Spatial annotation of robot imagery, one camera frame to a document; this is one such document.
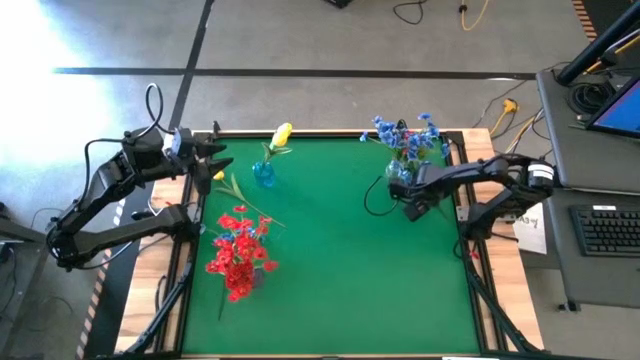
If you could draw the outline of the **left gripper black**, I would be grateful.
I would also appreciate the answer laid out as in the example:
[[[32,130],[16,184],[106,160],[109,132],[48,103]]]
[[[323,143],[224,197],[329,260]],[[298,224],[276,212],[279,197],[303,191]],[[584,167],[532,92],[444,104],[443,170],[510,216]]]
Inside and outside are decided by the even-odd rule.
[[[180,145],[178,156],[186,171],[191,175],[197,192],[206,196],[211,191],[211,177],[230,165],[233,158],[208,159],[227,146],[210,142],[206,138],[198,138],[188,128],[179,130]]]

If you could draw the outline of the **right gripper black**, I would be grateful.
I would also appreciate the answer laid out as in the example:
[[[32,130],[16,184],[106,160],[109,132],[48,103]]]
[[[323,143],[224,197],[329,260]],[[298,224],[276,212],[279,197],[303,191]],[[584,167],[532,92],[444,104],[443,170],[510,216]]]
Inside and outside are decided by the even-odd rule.
[[[404,214],[410,222],[416,222],[442,199],[441,191],[435,185],[435,167],[422,164],[410,184],[400,179],[389,182],[393,199],[405,201]]]

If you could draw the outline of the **blue artificial flower bunch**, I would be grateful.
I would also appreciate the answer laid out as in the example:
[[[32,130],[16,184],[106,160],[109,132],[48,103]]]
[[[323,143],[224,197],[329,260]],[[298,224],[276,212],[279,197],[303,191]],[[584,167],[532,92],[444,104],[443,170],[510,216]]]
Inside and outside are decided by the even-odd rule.
[[[421,113],[418,119],[423,122],[424,127],[418,130],[411,130],[406,123],[408,132],[420,133],[422,135],[422,146],[418,152],[408,152],[405,167],[412,173],[415,173],[422,164],[428,164],[434,156],[447,158],[450,154],[450,145],[440,133],[440,129],[436,126],[432,116],[429,113]]]
[[[214,263],[215,273],[223,277],[226,301],[236,303],[253,291],[255,269],[260,241],[249,230],[221,235],[214,243],[218,248]]]
[[[391,159],[405,162],[408,151],[403,148],[403,135],[408,132],[406,123],[403,120],[398,122],[385,121],[381,116],[373,118],[372,123],[376,130],[377,137],[372,138],[367,131],[363,132],[360,137],[360,142],[371,141],[375,144],[386,147],[391,154]]]

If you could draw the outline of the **clear glass vase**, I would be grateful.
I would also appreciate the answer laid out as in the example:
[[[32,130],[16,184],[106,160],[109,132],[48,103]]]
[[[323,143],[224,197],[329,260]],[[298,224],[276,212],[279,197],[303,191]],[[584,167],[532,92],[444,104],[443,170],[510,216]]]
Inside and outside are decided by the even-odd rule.
[[[412,172],[402,162],[395,159],[392,159],[385,168],[385,176],[389,181],[398,180],[405,185],[412,181]]]

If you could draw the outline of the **blue glass vase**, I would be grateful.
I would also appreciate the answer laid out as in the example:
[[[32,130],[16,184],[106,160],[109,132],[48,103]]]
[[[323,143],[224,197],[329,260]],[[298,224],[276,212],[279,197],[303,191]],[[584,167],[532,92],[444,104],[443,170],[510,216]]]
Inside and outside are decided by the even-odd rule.
[[[256,162],[252,167],[252,171],[259,186],[270,188],[275,184],[275,171],[270,162]]]

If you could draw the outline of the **green table mat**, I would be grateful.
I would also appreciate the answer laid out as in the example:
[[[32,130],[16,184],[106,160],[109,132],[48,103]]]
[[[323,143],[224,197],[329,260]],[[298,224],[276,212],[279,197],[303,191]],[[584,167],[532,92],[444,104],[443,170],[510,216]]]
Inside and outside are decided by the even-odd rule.
[[[252,167],[258,139],[230,139],[225,156],[249,202],[272,224],[265,246],[279,268],[236,303],[216,254],[218,218],[237,200],[212,192],[188,306],[187,355],[401,355],[479,349],[464,265],[455,256],[454,205],[410,222],[389,197],[384,147],[350,138],[298,138],[274,159],[264,188]]]

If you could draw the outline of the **white paper sheet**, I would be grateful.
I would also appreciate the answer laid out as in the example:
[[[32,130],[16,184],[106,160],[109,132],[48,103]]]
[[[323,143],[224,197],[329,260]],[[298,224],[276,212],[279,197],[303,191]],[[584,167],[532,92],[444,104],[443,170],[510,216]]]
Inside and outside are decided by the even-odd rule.
[[[513,224],[513,230],[518,239],[520,250],[541,255],[547,254],[544,213],[541,203],[531,207],[518,217]]]

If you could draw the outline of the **black floor mat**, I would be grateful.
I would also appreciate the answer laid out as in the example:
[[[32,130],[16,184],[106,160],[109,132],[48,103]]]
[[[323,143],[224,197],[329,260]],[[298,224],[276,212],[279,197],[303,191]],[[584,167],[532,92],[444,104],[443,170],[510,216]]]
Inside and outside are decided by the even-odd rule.
[[[153,185],[153,182],[148,182],[144,188],[136,188],[125,199],[106,207],[101,215],[106,216],[109,229],[133,223],[134,212],[147,210]],[[91,329],[84,345],[84,359],[116,352],[116,342],[139,247],[140,240],[135,240],[124,251],[123,245],[118,245],[111,249],[111,255],[120,255],[103,267],[97,268],[97,288],[94,291],[97,304],[92,306],[93,315],[87,314]]]

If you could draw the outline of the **grey computer cart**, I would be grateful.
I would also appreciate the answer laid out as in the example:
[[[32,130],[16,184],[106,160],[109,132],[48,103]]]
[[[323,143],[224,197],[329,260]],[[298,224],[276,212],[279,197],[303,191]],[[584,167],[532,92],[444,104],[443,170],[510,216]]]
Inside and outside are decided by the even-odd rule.
[[[640,139],[586,130],[568,105],[570,88],[536,74],[560,187],[545,202],[566,300],[640,309],[640,257],[582,254],[570,208],[640,210]]]

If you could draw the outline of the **black keyboard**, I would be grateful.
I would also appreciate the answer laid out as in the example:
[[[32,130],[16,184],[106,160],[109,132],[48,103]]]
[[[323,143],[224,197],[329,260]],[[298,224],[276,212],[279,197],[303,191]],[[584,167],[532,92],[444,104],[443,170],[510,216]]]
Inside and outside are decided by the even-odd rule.
[[[640,258],[640,206],[574,205],[569,213],[584,256]]]

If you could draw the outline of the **grey metal stand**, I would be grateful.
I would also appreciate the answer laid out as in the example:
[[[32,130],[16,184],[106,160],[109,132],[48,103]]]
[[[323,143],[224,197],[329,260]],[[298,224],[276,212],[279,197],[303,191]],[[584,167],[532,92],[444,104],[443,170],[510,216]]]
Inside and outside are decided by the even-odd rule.
[[[75,357],[82,302],[54,268],[44,235],[0,212],[0,360]]]

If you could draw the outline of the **laptop with blue screen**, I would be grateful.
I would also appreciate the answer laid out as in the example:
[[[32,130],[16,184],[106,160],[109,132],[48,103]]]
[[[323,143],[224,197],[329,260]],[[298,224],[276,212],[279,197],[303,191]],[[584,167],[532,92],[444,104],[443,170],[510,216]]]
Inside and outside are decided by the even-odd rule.
[[[640,139],[640,76],[628,80],[592,116],[586,129]]]

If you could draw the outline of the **black pole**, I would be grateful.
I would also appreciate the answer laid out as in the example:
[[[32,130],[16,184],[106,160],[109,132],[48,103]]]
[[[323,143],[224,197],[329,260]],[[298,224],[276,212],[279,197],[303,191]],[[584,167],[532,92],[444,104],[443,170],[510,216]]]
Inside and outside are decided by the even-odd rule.
[[[556,81],[566,86],[584,73],[598,58],[619,40],[637,21],[640,20],[640,0],[618,17],[601,35],[587,46],[571,63],[556,76]]]

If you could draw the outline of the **black aluminium table frame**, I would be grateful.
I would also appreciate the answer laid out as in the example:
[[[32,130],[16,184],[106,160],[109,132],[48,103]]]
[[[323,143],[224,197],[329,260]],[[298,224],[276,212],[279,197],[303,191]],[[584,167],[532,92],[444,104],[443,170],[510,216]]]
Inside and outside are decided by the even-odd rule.
[[[494,155],[493,145],[486,129],[446,129],[444,134],[453,144],[451,160],[455,164]],[[191,181],[182,176],[174,180],[155,182],[150,195],[150,204],[164,208],[170,204],[187,203],[197,199],[198,195],[191,187]],[[513,236],[514,231],[511,225],[498,222],[489,240],[483,244],[469,242],[467,248],[474,253],[474,267],[481,275],[488,291],[500,303],[502,310],[532,346],[542,349],[544,343],[539,323],[518,244]],[[158,287],[159,295],[166,297],[181,276],[188,258],[196,256],[196,248],[190,243],[176,244],[160,234],[143,238],[141,247],[143,252],[136,257],[115,345],[118,351],[131,346],[135,337],[141,334],[146,322],[153,317],[152,281],[162,275],[167,277],[167,280]],[[191,290],[186,289],[169,312],[164,325],[161,326],[158,339],[152,346],[153,350],[171,352],[180,347],[187,324],[186,315],[190,300]],[[491,312],[486,302],[475,294],[471,297],[471,305],[479,312],[481,318],[477,324],[480,344],[491,351],[515,351],[515,344],[508,338],[507,331],[499,326],[497,316]]]

